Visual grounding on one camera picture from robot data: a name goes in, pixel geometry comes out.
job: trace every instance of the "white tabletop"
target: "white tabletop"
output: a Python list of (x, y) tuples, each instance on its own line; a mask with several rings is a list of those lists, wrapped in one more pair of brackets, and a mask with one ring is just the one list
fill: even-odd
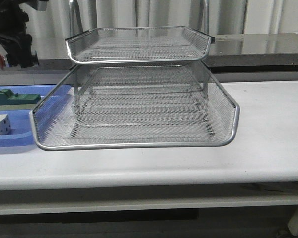
[(223, 85), (241, 107), (227, 146), (0, 148), (0, 190), (298, 181), (298, 81)]

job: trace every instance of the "wire mesh tray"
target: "wire mesh tray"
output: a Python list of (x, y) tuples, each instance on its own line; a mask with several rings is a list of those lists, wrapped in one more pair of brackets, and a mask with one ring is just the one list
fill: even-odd
[[(55, 105), (63, 85), (71, 90)], [(199, 61), (76, 66), (31, 111), (45, 150), (222, 146), (239, 106)]]
[(77, 64), (199, 60), (212, 38), (187, 27), (98, 28), (68, 38)]

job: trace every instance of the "dice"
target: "dice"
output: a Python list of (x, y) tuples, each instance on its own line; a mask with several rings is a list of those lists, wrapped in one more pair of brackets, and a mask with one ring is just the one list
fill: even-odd
[(8, 114), (0, 114), (0, 135), (8, 135), (11, 125)]

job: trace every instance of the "blue plastic tray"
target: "blue plastic tray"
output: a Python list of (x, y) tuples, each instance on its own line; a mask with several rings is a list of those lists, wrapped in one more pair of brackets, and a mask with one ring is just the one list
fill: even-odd
[[(55, 85), (29, 85), (29, 86), (0, 86), (0, 89), (11, 89), (19, 94), (40, 94), (41, 97), (50, 92)], [(66, 92), (70, 90), (69, 85), (62, 86)], [(29, 118), (30, 110), (8, 110), (0, 111), (0, 114), (8, 114), (11, 124), (11, 132), (8, 135), (0, 135), (0, 147), (23, 146), (34, 144)]]

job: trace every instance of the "upper tray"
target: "upper tray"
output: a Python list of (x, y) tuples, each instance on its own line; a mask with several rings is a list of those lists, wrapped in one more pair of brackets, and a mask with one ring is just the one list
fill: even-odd
[(77, 64), (200, 60), (212, 37), (183, 26), (97, 28), (66, 39)]

